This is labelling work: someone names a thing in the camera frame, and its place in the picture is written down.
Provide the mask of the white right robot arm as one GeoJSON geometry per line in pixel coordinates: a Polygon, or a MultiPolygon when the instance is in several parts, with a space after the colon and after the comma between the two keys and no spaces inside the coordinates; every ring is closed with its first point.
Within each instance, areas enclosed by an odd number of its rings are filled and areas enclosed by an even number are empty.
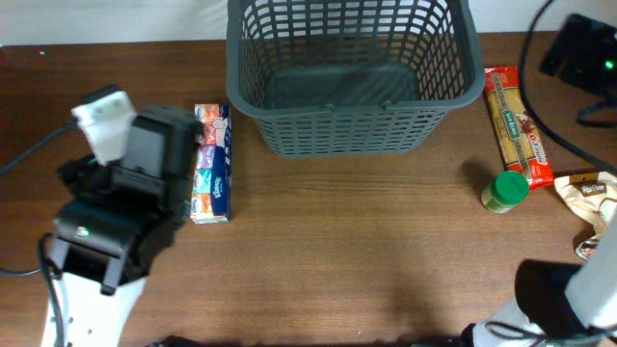
{"type": "MultiPolygon", "coordinates": [[[[577,115],[589,127],[595,109],[616,105],[616,29],[571,14],[540,69],[603,101],[577,115]]],[[[464,346],[595,346],[616,335],[616,220],[583,265],[528,259],[517,270],[515,297],[495,316],[467,326],[464,346]]]]}

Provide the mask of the grey plastic basket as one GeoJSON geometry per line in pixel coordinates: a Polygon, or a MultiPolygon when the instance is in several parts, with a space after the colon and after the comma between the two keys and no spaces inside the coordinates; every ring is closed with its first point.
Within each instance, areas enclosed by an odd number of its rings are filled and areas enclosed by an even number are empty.
{"type": "Polygon", "coordinates": [[[287,158],[405,153],[477,99],[468,0],[230,0],[227,95],[287,158]]]}

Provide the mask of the green lidded spice jar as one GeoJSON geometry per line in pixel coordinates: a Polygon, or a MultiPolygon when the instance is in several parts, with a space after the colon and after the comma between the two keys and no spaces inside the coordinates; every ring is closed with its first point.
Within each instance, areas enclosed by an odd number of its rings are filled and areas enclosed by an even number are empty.
{"type": "Polygon", "coordinates": [[[489,211],[502,214],[519,205],[529,192],[529,184],[521,173],[506,171],[483,189],[481,201],[489,211]]]}

